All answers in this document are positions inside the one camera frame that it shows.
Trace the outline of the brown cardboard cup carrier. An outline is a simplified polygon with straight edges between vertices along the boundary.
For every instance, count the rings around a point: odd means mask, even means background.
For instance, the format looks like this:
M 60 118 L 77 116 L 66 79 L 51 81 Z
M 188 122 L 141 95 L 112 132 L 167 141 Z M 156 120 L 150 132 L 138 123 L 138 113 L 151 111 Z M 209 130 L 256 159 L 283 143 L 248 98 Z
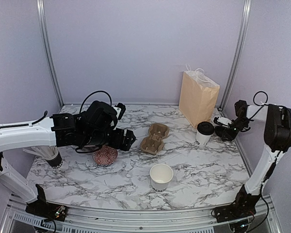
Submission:
M 148 129 L 148 136 L 145 137 L 140 144 L 140 149 L 145 153 L 156 155 L 162 151 L 164 146 L 163 140 L 168 134 L 168 126 L 161 123 L 152 124 Z

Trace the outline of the black cup lid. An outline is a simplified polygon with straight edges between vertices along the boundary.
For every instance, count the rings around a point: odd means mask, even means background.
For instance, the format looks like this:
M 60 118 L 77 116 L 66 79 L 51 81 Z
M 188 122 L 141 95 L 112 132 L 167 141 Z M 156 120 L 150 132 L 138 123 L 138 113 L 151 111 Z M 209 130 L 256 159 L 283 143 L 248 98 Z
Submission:
M 202 135 L 212 135 L 214 133 L 214 126 L 210 122 L 203 121 L 198 124 L 197 131 Z
M 228 128 L 222 127 L 222 126 L 216 126 L 214 128 L 214 131 L 218 137 L 220 137 L 222 140 L 227 140 L 228 139 L 228 133 L 227 133 Z

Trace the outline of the white paper cup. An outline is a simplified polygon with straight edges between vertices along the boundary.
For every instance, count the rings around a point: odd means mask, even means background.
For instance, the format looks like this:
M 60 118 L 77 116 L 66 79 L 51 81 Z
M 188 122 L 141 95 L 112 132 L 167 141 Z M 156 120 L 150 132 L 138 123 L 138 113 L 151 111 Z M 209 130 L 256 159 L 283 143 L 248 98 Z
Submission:
M 205 135 L 200 133 L 199 131 L 196 132 L 196 143 L 199 147 L 205 146 L 208 141 L 210 140 L 212 135 Z
M 167 189 L 174 173 L 170 166 L 166 164 L 156 164 L 150 169 L 151 187 L 156 192 Z

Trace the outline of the brown paper bag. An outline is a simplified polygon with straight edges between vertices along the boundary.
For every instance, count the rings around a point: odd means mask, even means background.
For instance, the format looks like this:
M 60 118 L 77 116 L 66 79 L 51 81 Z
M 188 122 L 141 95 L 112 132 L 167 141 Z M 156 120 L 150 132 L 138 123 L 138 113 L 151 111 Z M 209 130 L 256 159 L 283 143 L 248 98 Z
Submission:
M 194 128 L 203 121 L 210 121 L 219 90 L 220 85 L 207 77 L 202 68 L 192 70 L 186 64 L 178 107 Z

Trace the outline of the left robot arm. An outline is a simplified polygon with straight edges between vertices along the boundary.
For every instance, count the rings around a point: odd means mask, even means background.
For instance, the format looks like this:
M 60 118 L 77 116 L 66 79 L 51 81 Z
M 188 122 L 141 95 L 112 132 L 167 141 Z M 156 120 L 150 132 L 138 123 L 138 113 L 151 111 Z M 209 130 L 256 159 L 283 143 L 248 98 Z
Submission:
M 86 146 L 100 148 L 107 145 L 128 151 L 136 137 L 131 130 L 117 128 L 126 110 L 125 105 L 94 101 L 86 111 L 78 114 L 53 114 L 33 122 L 0 124 L 0 183 L 32 204 L 41 216 L 48 216 L 51 204 L 46 201 L 44 190 L 29 182 L 12 168 L 3 157 L 6 150 L 28 147 L 76 146 L 78 153 Z

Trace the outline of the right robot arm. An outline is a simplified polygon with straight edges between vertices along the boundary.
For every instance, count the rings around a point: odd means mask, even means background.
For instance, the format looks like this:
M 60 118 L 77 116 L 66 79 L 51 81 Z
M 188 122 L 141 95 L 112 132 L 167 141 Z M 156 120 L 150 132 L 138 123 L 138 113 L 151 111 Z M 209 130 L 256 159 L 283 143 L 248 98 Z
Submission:
M 267 101 L 249 105 L 244 100 L 237 101 L 234 107 L 235 120 L 222 116 L 214 119 L 215 133 L 223 141 L 233 141 L 239 133 L 249 131 L 250 122 L 265 123 L 261 158 L 249 180 L 237 193 L 230 210 L 234 217 L 242 217 L 249 208 L 255 207 L 276 165 L 291 147 L 291 109 Z

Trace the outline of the red patterned bowl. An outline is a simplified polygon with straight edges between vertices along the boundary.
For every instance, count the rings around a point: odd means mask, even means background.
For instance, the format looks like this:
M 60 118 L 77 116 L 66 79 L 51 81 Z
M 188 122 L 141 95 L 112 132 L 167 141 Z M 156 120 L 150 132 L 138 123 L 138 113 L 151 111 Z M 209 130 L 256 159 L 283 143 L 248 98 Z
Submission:
M 95 151 L 92 157 L 98 166 L 110 166 L 117 160 L 118 151 L 104 145 L 100 150 Z

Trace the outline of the black cup with straws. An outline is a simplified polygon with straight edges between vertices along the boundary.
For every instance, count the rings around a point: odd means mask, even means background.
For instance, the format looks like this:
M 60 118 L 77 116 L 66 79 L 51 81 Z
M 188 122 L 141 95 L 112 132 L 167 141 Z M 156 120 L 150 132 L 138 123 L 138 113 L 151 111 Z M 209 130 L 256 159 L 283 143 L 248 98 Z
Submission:
M 56 146 L 31 147 L 31 149 L 23 149 L 23 151 L 28 154 L 42 157 L 53 169 L 58 169 L 63 164 L 62 157 Z

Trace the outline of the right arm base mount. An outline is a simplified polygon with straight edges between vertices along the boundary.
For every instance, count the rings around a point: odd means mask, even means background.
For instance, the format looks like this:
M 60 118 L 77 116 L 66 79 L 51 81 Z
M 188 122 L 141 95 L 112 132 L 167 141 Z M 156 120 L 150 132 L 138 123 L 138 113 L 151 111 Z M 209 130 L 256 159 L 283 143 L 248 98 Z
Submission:
M 256 214 L 255 208 L 253 209 L 236 209 L 234 205 L 225 205 L 215 207 L 211 215 L 216 218 L 217 223 L 232 221 L 239 218 L 253 216 Z

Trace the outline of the right aluminium frame post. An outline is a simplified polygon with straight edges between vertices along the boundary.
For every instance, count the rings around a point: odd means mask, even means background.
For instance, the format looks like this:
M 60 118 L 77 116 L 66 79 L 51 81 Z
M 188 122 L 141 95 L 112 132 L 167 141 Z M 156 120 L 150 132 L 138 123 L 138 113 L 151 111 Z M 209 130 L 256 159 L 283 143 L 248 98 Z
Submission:
M 245 40 L 246 40 L 249 17 L 250 17 L 250 12 L 251 12 L 251 5 L 252 5 L 251 0 L 244 1 L 236 49 L 235 49 L 234 57 L 232 60 L 232 65 L 231 65 L 231 69 L 230 69 L 229 76 L 227 79 L 226 87 L 225 87 L 223 97 L 222 97 L 222 100 L 220 103 L 220 108 L 222 111 L 224 110 L 224 108 L 227 105 L 228 98 L 229 98 L 233 83 L 234 83 L 235 78 L 236 78 L 236 73 L 237 73 L 239 61 L 240 61 L 242 50 L 244 48 L 244 44 L 245 44 Z

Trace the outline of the aluminium frame post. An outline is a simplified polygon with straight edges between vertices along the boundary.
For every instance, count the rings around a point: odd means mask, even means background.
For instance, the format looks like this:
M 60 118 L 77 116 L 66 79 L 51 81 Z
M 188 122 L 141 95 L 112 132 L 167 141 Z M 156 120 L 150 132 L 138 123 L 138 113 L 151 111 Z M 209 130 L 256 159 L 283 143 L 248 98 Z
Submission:
M 43 41 L 43 47 L 46 55 L 46 61 L 50 73 L 50 78 L 51 82 L 53 84 L 55 96 L 57 98 L 57 102 L 62 108 L 64 106 L 64 99 L 61 94 L 60 86 L 59 86 L 59 81 L 57 78 L 56 70 L 55 70 L 55 65 L 51 53 L 51 46 L 50 46 L 50 41 L 49 41 L 49 34 L 48 34 L 48 27 L 47 27 L 47 20 L 46 20 L 46 15 L 45 15 L 45 8 L 44 8 L 44 1 L 43 0 L 37 0 L 37 12 L 38 12 L 38 19 L 39 19 L 39 24 L 40 24 L 40 30 L 41 30 L 41 35 L 42 35 L 42 41 Z
M 227 105 L 228 98 L 229 98 L 233 83 L 234 83 L 235 78 L 236 78 L 236 73 L 237 73 L 239 61 L 240 61 L 242 50 L 244 48 L 244 44 L 245 44 L 245 40 L 246 40 L 249 17 L 250 17 L 250 12 L 251 12 L 251 5 L 252 5 L 251 0 L 244 1 L 236 49 L 235 49 L 234 57 L 232 60 L 232 65 L 231 65 L 231 69 L 230 69 L 229 76 L 227 79 L 226 87 L 225 87 L 223 97 L 222 97 L 222 100 L 220 103 L 220 108 L 222 111 L 224 110 L 224 108 Z

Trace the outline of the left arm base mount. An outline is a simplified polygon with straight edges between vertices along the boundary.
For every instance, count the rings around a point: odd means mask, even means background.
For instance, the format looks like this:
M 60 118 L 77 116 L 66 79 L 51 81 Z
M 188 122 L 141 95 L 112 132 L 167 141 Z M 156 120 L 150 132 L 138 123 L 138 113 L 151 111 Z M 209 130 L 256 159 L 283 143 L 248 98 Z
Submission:
M 44 217 L 49 220 L 65 221 L 68 207 L 54 203 L 30 203 L 26 206 L 26 213 Z

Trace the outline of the left aluminium frame post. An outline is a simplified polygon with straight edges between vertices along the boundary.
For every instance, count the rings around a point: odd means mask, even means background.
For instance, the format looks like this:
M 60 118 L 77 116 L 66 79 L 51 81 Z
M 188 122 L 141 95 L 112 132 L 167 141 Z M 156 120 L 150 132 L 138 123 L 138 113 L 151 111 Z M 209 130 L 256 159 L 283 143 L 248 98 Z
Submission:
M 50 41 L 49 41 L 49 34 L 48 34 L 48 27 L 47 27 L 47 20 L 46 20 L 46 15 L 45 15 L 45 8 L 44 8 L 44 1 L 43 0 L 37 0 L 37 12 L 38 12 L 38 19 L 39 19 L 39 24 L 40 24 L 40 30 L 41 30 L 41 35 L 42 35 L 42 41 L 43 41 L 43 47 L 46 55 L 46 61 L 50 73 L 50 78 L 51 82 L 53 84 L 55 96 L 57 98 L 57 102 L 62 108 L 64 106 L 64 99 L 61 94 L 60 86 L 59 86 L 59 81 L 57 78 L 56 70 L 55 70 L 55 65 L 51 53 L 51 46 L 50 46 Z

